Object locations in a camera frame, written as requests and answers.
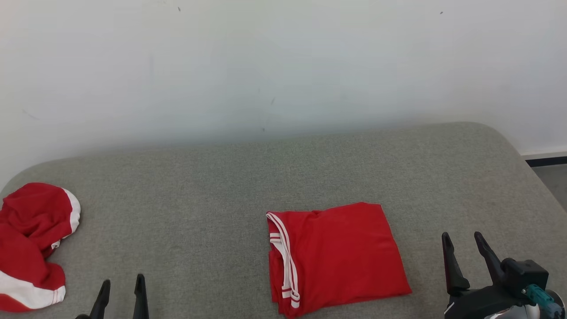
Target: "white stripe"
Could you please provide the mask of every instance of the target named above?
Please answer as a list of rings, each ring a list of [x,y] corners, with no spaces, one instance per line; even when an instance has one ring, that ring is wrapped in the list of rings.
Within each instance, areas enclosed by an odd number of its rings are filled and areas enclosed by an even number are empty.
[[[284,274],[290,272],[289,275],[290,277],[293,278],[293,280],[291,281],[291,294],[290,294],[292,298],[291,305],[292,307],[294,307],[295,304],[297,306],[294,308],[297,308],[299,307],[299,287],[298,287],[297,269],[295,268],[295,263],[293,262],[293,258],[291,257],[291,250],[290,250],[291,247],[290,247],[289,235],[287,233],[287,229],[285,228],[284,223],[280,220],[278,216],[272,214],[271,212],[268,212],[266,214],[266,217],[269,218],[272,222],[274,222],[274,225],[276,225],[276,227],[280,231],[280,235],[283,239],[282,240],[283,253],[282,251],[280,251],[280,253],[282,253],[282,255],[287,254],[287,256],[289,257],[289,265],[284,265]]]
[[[289,262],[288,262],[288,257],[287,257],[287,253],[284,249],[284,246],[282,245],[282,242],[278,240],[278,242],[274,242],[276,240],[273,240],[270,242],[272,242],[272,244],[274,245],[274,247],[280,252],[280,254],[282,255],[283,258],[283,268],[289,268]],[[289,280],[289,273],[287,271],[283,272],[283,284],[282,284],[282,290],[286,290],[286,289],[290,289],[291,288],[291,284],[290,284],[290,280]]]
[[[29,309],[41,309],[60,303],[65,298],[65,286],[56,290],[35,287],[32,283],[16,279],[0,271],[0,295],[4,294]]]
[[[75,232],[75,230],[77,230],[77,227],[79,227],[79,218],[81,217],[81,204],[79,204],[79,200],[70,191],[64,188],[62,189],[67,194],[67,197],[69,198],[69,202],[71,203],[71,215],[69,216],[69,224],[71,224],[71,234],[72,234]]]
[[[446,314],[447,311],[449,311],[449,309],[451,309],[451,307],[453,307],[454,304],[455,304],[455,303],[452,303],[449,307],[447,307],[447,309],[445,309],[445,312],[443,312],[443,314]]]

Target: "floor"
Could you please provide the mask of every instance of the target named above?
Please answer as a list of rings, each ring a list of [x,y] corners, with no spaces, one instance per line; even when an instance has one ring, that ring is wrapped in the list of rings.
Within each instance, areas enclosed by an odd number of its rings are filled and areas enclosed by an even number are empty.
[[[567,211],[567,164],[533,167],[532,169]]]

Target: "white wall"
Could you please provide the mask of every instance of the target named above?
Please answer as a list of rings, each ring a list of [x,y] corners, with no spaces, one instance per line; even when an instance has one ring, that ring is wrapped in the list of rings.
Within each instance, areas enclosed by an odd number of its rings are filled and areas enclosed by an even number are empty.
[[[564,0],[3,0],[0,187],[97,150],[371,125],[567,151],[566,74]]]

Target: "wall mark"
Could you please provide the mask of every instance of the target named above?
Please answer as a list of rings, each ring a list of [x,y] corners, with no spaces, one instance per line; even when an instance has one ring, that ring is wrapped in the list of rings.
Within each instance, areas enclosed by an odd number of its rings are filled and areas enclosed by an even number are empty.
[[[29,116],[30,118],[39,121],[39,119],[31,114],[29,114],[25,109],[22,108],[22,113],[26,114],[27,116]]]

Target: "baseboard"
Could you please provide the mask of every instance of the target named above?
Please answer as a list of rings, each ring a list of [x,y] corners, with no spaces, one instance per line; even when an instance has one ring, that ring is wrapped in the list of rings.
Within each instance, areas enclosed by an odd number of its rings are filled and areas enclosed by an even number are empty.
[[[543,158],[553,158],[553,157],[564,157],[567,156],[567,146],[566,147],[562,147],[559,149],[547,149],[546,151],[542,151],[542,152],[530,152],[530,153],[520,153],[520,155],[522,156],[522,158],[525,161],[528,161],[529,159],[533,159],[533,160],[538,160],[538,159],[543,159]]]
[[[567,156],[528,159],[526,163],[528,163],[530,167],[567,164]]]

